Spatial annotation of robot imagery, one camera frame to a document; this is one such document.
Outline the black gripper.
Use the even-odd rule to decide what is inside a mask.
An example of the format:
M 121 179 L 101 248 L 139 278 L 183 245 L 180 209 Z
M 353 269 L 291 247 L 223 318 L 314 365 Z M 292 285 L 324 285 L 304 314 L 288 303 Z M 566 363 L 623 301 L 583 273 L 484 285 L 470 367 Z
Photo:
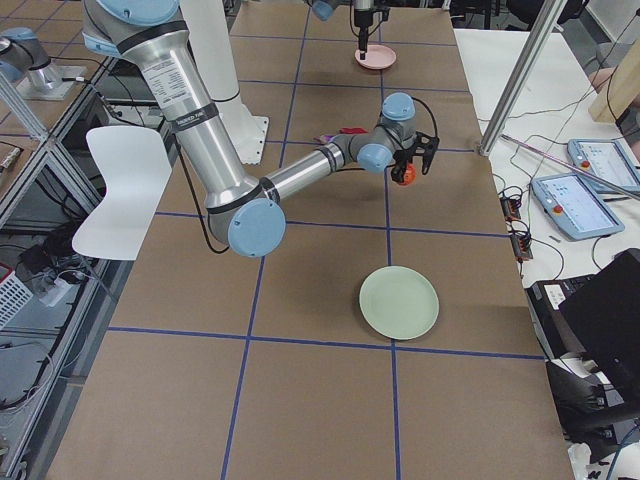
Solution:
M 373 25 L 375 2 L 373 0 L 354 0 L 354 25 L 358 28 L 358 51 L 360 55 L 367 54 L 369 28 Z
M 391 168 L 391 179 L 394 182 L 404 182 L 406 171 L 415 171 L 413 157 L 418 146 L 419 138 L 415 137 L 411 141 L 406 141 L 404 146 L 396 149 L 394 153 L 395 163 Z

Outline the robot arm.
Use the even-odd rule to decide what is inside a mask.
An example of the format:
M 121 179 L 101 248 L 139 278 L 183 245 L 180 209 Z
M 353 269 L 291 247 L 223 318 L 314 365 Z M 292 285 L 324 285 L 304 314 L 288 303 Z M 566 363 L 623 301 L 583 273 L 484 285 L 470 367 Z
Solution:
M 198 70 L 195 17 L 177 1 L 85 1 L 85 45 L 134 64 L 172 133 L 186 151 L 207 196 L 208 228 L 245 257 L 263 257 L 281 243 L 281 200 L 356 162 L 364 170 L 402 175 L 421 149 L 411 96 L 395 93 L 364 134 L 338 134 L 301 160 L 257 179 L 249 175 Z
M 314 16 L 321 21 L 329 20 L 339 7 L 348 7 L 349 25 L 352 34 L 357 39 L 357 53 L 361 60 L 367 58 L 371 35 L 389 17 L 389 8 L 380 1 L 374 0 L 312 0 L 306 1 L 306 4 Z

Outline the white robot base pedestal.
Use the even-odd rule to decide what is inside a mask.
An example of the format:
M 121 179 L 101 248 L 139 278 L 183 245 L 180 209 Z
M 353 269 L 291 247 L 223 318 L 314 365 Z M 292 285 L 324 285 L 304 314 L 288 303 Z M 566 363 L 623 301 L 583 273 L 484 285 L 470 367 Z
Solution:
M 241 98 L 223 3 L 181 0 L 179 4 L 197 70 L 233 146 L 243 164 L 257 165 L 262 159 L 269 119 L 252 115 Z

